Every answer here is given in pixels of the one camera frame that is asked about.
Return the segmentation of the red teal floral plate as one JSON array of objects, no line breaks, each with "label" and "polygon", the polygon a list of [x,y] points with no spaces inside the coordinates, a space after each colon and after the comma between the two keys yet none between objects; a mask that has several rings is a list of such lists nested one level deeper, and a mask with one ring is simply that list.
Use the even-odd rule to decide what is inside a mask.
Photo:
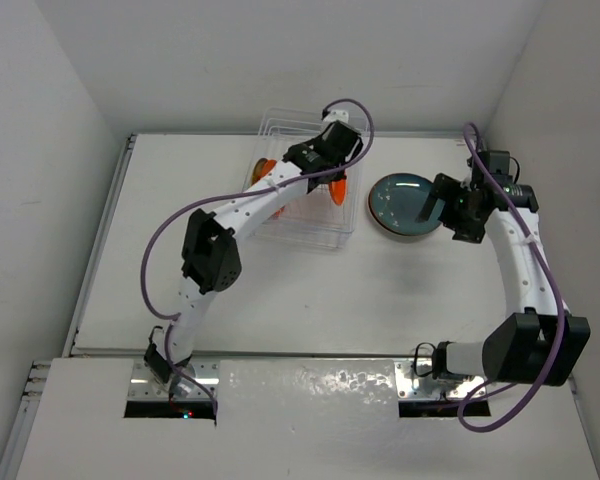
[{"label": "red teal floral plate", "polygon": [[425,234],[420,234],[420,235],[400,235],[400,234],[396,234],[395,232],[387,229],[385,226],[383,226],[378,219],[374,216],[374,213],[371,210],[371,205],[370,205],[370,200],[366,199],[366,204],[365,204],[365,210],[366,210],[366,217],[368,218],[369,222],[371,223],[371,225],[373,226],[373,229],[379,234],[381,235],[383,238],[390,240],[392,242],[396,242],[396,243],[403,243],[403,244],[411,244],[411,243],[417,243],[417,242],[421,242],[424,240],[428,240],[429,238],[431,238],[432,236],[434,236],[437,231],[438,228],[427,232]]}]

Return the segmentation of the dark teal plate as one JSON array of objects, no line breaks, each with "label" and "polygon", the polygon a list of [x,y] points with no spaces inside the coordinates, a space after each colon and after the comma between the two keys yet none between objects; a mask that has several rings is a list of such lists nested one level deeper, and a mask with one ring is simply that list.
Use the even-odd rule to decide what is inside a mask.
[{"label": "dark teal plate", "polygon": [[379,179],[367,199],[378,221],[400,235],[420,235],[441,226],[441,222],[418,223],[416,216],[430,193],[432,182],[411,173],[393,173]]}]

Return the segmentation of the orange plate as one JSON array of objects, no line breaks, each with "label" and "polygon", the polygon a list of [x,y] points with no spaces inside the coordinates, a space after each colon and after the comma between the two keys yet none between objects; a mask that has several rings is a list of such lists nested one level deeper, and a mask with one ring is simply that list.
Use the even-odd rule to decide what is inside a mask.
[{"label": "orange plate", "polygon": [[[277,164],[276,160],[273,159],[266,159],[265,163],[263,164],[262,168],[261,168],[261,177],[265,178],[265,177],[270,177],[272,174],[273,169],[275,168]],[[279,210],[277,210],[273,215],[272,215],[272,219],[277,219],[280,217],[280,215],[284,212],[285,207],[281,207]]]},{"label": "orange plate", "polygon": [[328,191],[332,202],[336,206],[342,206],[347,196],[347,177],[343,176],[331,181],[328,185]]}]

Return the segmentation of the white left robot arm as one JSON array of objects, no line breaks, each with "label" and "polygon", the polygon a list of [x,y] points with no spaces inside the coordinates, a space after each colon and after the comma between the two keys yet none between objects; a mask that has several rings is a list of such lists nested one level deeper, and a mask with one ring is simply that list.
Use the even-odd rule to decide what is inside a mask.
[{"label": "white left robot arm", "polygon": [[[345,179],[348,168],[369,152],[375,136],[371,114],[364,115],[368,132],[362,134],[333,114],[322,111],[318,135],[290,146],[247,190],[193,202],[168,217],[150,238],[140,264],[140,291],[147,309],[167,321],[159,338],[151,337],[144,362],[163,384],[185,375],[193,339],[218,293],[227,290],[242,272],[240,243],[261,224],[294,200],[320,185]],[[181,309],[163,314],[151,303],[147,270],[151,251],[160,235],[182,215],[188,217],[181,250],[179,297]]]}]

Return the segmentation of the yellow brown plate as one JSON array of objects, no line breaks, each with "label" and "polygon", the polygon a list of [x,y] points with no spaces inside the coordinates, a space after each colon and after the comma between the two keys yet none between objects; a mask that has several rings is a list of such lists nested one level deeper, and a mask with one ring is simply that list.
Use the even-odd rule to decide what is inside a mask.
[{"label": "yellow brown plate", "polygon": [[260,158],[254,164],[254,168],[251,173],[251,185],[257,183],[263,176],[262,171],[264,167],[267,165],[268,160],[266,158]]}]

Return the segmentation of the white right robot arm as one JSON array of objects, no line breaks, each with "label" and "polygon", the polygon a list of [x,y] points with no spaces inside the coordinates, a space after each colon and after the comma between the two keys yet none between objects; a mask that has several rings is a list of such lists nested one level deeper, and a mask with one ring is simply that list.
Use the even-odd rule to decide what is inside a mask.
[{"label": "white right robot arm", "polygon": [[443,173],[433,185],[416,220],[438,220],[454,239],[479,244],[489,239],[496,252],[505,292],[506,318],[484,341],[444,341],[432,354],[435,379],[479,376],[493,382],[532,384],[549,359],[555,339],[561,343],[543,383],[563,385],[586,343],[586,318],[567,314],[557,332],[557,303],[538,261],[544,256],[539,239],[539,205],[531,186],[515,182],[506,151],[486,150],[468,159],[471,177],[459,181]]}]

